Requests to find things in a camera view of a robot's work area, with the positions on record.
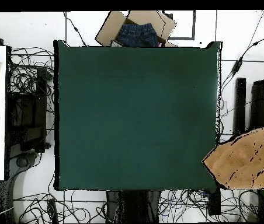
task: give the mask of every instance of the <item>crumpled brown paper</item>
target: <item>crumpled brown paper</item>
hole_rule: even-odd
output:
[[[219,145],[203,163],[225,188],[264,188],[264,128]]]

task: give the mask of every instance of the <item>cardboard box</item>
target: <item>cardboard box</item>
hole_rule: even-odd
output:
[[[165,46],[175,46],[167,44],[166,41],[176,26],[175,21],[155,10],[131,10],[127,17],[120,11],[110,11],[96,36],[96,41],[103,46],[110,46],[112,40],[116,40],[119,35],[123,24],[143,25],[147,23],[152,24],[160,43],[165,44]]]

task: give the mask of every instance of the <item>black connector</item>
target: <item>black connector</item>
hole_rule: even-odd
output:
[[[232,68],[232,77],[239,71],[239,69],[242,65],[242,59],[243,59],[243,57],[240,57],[240,59],[238,61],[236,61],[236,63],[234,64],[234,66]]]
[[[52,220],[52,224],[59,224],[56,204],[55,204],[54,199],[48,200],[48,214],[49,214],[50,219]]]

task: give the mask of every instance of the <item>denim fabric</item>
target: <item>denim fabric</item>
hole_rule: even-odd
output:
[[[126,47],[157,47],[158,39],[152,24],[124,24],[116,41]]]

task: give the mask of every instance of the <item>green mat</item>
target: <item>green mat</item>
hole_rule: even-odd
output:
[[[216,144],[220,45],[66,47],[55,41],[58,189],[214,191],[201,161]]]

